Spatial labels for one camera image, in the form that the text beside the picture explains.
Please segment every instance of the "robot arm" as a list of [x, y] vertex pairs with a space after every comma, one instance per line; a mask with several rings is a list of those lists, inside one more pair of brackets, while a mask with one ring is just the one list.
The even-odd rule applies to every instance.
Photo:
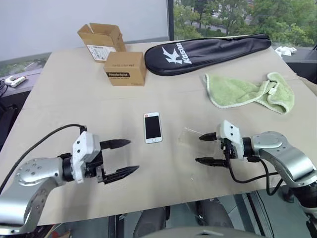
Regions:
[[133, 173], [139, 166], [126, 167], [110, 175], [103, 169], [102, 150], [128, 143], [124, 139], [99, 142], [98, 136], [83, 131], [73, 144], [73, 155], [32, 159], [21, 165], [11, 186], [0, 196], [0, 234], [33, 231], [49, 193], [68, 181], [83, 183], [85, 178], [97, 177], [97, 182], [107, 184]]
[[240, 135], [239, 128], [228, 121], [218, 126], [217, 131], [200, 137], [205, 141], [221, 141], [226, 160], [209, 157], [196, 161], [208, 166], [229, 167], [230, 159], [247, 159], [249, 162], [267, 160], [274, 165], [281, 178], [293, 191], [317, 229], [317, 171], [311, 160], [292, 146], [284, 135], [274, 131], [254, 135], [251, 138]]

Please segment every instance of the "phone screen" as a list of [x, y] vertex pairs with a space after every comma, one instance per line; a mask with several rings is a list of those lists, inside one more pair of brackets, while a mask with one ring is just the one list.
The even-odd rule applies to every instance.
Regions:
[[147, 139], [161, 137], [158, 116], [145, 118], [145, 132]]

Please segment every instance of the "table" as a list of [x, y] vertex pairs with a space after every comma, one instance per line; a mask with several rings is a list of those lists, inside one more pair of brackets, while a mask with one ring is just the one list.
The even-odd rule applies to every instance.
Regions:
[[[143, 51], [158, 43], [127, 45]], [[281, 73], [294, 90], [296, 103], [280, 115], [251, 103], [218, 109], [208, 99], [200, 75], [261, 82], [269, 72]], [[160, 112], [163, 141], [146, 144], [143, 113]], [[207, 133], [224, 119], [240, 127], [242, 136], [279, 131], [317, 165], [317, 99], [272, 48], [200, 70], [161, 77], [147, 72], [144, 87], [113, 87], [86, 48], [52, 53], [31, 91], [0, 153], [0, 181], [19, 156], [55, 128], [80, 123], [101, 140], [126, 138], [131, 144], [104, 151], [105, 169], [140, 165], [129, 177], [108, 185], [96, 178], [84, 184], [67, 183], [48, 197], [39, 225], [77, 221], [139, 211], [265, 187], [265, 179], [237, 184], [225, 168], [195, 162], [201, 154], [179, 143], [183, 128]], [[66, 129], [41, 144], [25, 158], [55, 157], [71, 151], [77, 129]], [[236, 176], [247, 179], [263, 173], [260, 164], [232, 161]], [[278, 178], [273, 178], [272, 185]]]

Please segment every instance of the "towel tag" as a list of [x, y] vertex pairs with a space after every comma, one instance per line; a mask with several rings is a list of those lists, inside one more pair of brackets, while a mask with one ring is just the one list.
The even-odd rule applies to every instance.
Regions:
[[271, 88], [268, 93], [274, 95], [276, 93], [276, 88]]

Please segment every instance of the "white wall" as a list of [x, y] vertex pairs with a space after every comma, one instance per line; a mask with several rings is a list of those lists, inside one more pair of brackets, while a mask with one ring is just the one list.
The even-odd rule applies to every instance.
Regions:
[[166, 0], [0, 0], [0, 61], [84, 46], [90, 22], [118, 25], [124, 41], [166, 37]]

